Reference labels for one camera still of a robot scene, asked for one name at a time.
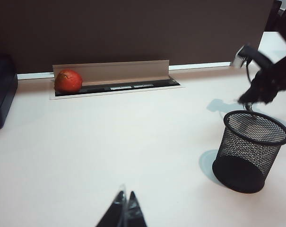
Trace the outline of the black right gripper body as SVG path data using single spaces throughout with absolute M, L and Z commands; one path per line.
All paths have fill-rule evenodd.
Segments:
M 269 69 L 257 73 L 251 87 L 260 89 L 260 93 L 286 90 L 286 57 L 273 64 Z

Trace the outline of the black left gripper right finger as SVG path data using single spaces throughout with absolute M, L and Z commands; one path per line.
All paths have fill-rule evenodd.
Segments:
M 131 191 L 127 210 L 126 210 L 126 226 L 128 227 L 147 227 L 145 218 L 139 201 L 134 193 Z

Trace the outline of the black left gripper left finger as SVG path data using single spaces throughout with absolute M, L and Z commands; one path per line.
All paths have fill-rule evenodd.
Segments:
M 96 227 L 124 227 L 126 225 L 125 212 L 127 206 L 126 186 L 122 184 L 109 208 L 97 223 Z

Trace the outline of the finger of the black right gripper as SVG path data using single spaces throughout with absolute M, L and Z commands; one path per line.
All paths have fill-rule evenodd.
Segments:
M 276 96 L 277 92 L 259 93 L 256 103 L 264 103 L 267 105 L 269 103 L 272 103 Z
M 257 87 L 250 87 L 237 100 L 239 104 L 257 103 L 259 102 L 260 89 Z

